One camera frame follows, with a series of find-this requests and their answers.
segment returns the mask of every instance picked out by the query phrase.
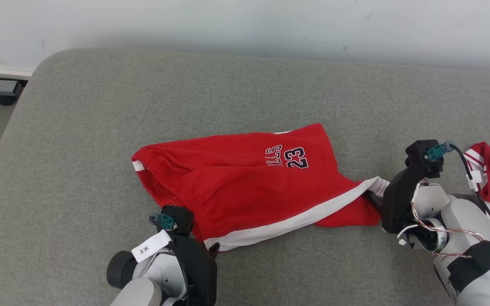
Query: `gray table surface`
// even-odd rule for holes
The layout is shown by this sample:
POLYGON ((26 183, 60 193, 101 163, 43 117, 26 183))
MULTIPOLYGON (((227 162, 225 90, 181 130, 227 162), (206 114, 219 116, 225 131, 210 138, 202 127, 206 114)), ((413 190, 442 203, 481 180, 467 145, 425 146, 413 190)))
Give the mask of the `gray table surface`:
MULTIPOLYGON (((27 85, 0 142, 0 305, 108 305, 112 255, 155 231, 144 145, 321 122, 340 172, 392 179, 416 139, 490 144, 490 72, 70 50, 27 85)), ((447 158, 439 182, 467 192, 447 158)), ((450 305, 431 255, 379 227, 309 226, 217 258, 218 305, 450 305)))

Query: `wire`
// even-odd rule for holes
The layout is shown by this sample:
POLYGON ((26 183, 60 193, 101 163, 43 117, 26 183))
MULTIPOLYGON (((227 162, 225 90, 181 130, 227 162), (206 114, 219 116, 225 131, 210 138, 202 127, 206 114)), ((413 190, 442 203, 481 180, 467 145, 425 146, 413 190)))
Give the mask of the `wire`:
MULTIPOLYGON (((461 149, 459 149, 459 147, 457 147, 454 144, 450 144, 449 147, 452 147, 453 149, 455 149, 455 151, 457 151, 457 153, 459 153, 459 156, 462 159, 462 163, 464 164, 464 168, 466 169, 466 174, 467 174, 468 178, 470 180, 472 180, 472 174, 470 173, 470 169, 468 169, 468 164, 467 164, 466 158, 464 158, 464 154, 462 153, 461 149)), ((480 199, 481 205, 484 207, 485 211, 488 213, 488 215, 490 217, 490 209, 487 207, 487 204, 485 204, 485 201, 481 198, 481 195, 478 191, 476 191, 475 193, 476 193, 476 196, 478 196, 478 198, 480 199)))
POLYGON ((447 233, 461 232, 463 234, 470 234, 470 235, 474 236, 475 238, 477 238, 479 241, 485 240, 484 237, 482 236, 482 234, 479 234, 477 232, 473 232, 473 231, 469 231, 469 230, 464 230, 464 229, 456 229, 456 230, 441 229, 441 228, 432 227, 430 225, 424 224, 424 222, 419 218, 419 216, 417 214, 417 211, 416 211, 415 203, 414 202, 412 202, 412 213, 413 213, 413 216, 415 217, 415 219, 417 220, 417 222, 422 227, 426 228, 429 231, 441 231, 441 232, 447 232, 447 233))
POLYGON ((464 229, 448 230, 448 229, 437 228, 437 227, 433 227, 433 226, 430 226, 430 225, 426 225, 422 221, 422 219, 419 217, 419 214, 417 213, 417 209, 415 207, 415 201, 416 201, 416 197, 417 197, 417 194, 419 192, 420 186, 422 186, 426 182, 428 182, 428 180, 427 180, 427 178, 424 178, 424 179, 420 180, 420 182, 417 183, 417 186, 416 186, 415 191, 413 192, 413 197, 412 197, 412 201, 411 201, 411 204, 412 204, 412 214, 413 214, 413 217, 418 222, 418 224, 421 225, 422 227, 424 227, 425 229, 429 230, 429 231, 440 231, 440 232, 447 232, 447 233, 461 232, 461 233, 464 233, 464 234, 473 235, 479 241, 483 241, 484 240, 484 237, 481 234, 476 233, 476 232, 472 232, 472 231, 464 230, 464 229))
POLYGON ((458 257, 462 257, 462 258, 472 258, 472 256, 470 256, 470 255, 458 254, 457 252, 452 252, 450 254, 441 254, 439 252, 433 252, 433 254, 436 255, 436 256, 443 256, 443 257, 447 257, 447 256, 458 256, 458 257))
POLYGON ((399 233, 398 235, 396 236, 397 239, 400 239, 400 236, 402 236, 403 233, 405 233, 408 229, 412 229, 412 228, 416 228, 418 227, 419 225, 418 224, 412 224, 412 225, 408 225, 406 226, 405 228, 403 228, 399 233))

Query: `black strap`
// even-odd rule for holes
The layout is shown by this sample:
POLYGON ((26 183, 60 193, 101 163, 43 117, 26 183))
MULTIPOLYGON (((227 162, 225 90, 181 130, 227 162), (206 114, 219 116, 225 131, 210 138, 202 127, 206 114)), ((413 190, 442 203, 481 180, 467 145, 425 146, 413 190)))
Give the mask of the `black strap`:
POLYGON ((471 246, 463 255, 471 258, 459 257, 447 266, 449 281, 457 293, 490 270, 490 241, 471 246))

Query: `red jersey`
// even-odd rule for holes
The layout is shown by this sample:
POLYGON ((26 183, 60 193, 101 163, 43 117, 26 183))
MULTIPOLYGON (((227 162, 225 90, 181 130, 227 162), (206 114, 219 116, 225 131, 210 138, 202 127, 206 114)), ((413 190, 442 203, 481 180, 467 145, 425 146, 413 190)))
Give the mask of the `red jersey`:
POLYGON ((222 251, 313 223, 376 225, 379 215, 362 194, 382 196, 388 185, 342 176, 321 124, 148 145, 132 162, 158 205, 192 211, 196 238, 222 251))

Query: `white label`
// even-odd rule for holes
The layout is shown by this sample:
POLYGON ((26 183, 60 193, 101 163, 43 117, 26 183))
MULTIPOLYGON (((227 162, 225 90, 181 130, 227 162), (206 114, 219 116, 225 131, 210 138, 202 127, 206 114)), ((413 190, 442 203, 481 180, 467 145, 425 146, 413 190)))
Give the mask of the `white label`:
POLYGON ((134 248, 132 254, 137 262, 140 263, 167 246, 170 241, 171 238, 169 238, 168 233, 165 230, 162 230, 158 234, 145 240, 145 242, 140 244, 137 248, 134 248))

